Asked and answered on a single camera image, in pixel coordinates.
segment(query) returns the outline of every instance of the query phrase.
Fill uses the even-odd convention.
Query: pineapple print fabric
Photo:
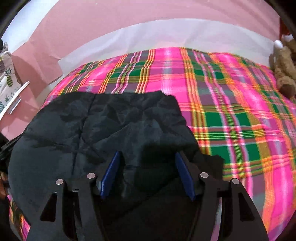
[[[20,87],[21,84],[15,76],[8,45],[5,43],[0,53],[0,112],[7,106]]]

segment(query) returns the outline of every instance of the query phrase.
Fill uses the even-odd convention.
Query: metal pin
[[[202,172],[202,173],[200,174],[200,176],[201,176],[202,178],[208,178],[208,177],[209,177],[209,174],[207,174],[206,172]]]
[[[58,179],[58,180],[56,181],[56,184],[57,184],[57,185],[61,185],[61,184],[63,184],[63,182],[64,182],[63,179]]]
[[[234,178],[234,179],[232,179],[232,182],[234,183],[234,184],[239,184],[239,180],[238,179],[236,179],[236,178]]]
[[[94,173],[89,173],[89,174],[87,174],[87,178],[88,179],[93,179],[94,177],[95,177],[96,175],[94,174]]]

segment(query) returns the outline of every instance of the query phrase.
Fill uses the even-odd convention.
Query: wrinkled black garment
[[[181,150],[222,178],[223,159],[201,154],[173,96],[69,93],[43,108],[15,144],[11,193],[31,222],[57,179],[70,183],[121,151],[109,197],[96,199],[109,240],[186,240],[198,201],[190,201],[178,176]]]

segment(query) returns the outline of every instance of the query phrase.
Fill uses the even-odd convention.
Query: blue gripper pad
[[[117,170],[119,168],[119,163],[120,163],[120,153],[116,152],[108,168],[106,169],[105,175],[103,176],[101,181],[100,196],[102,198],[107,197],[110,193],[113,181],[115,179]]]
[[[196,197],[195,191],[194,191],[194,182],[190,175],[190,172],[181,156],[181,154],[178,152],[176,153],[176,167],[178,169],[180,178],[183,183],[183,187],[185,189],[185,192],[187,196],[190,197],[190,199],[193,201]]]

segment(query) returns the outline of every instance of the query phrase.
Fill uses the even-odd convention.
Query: teddy bear
[[[274,75],[279,92],[290,99],[296,95],[296,40],[283,35],[274,43]]]

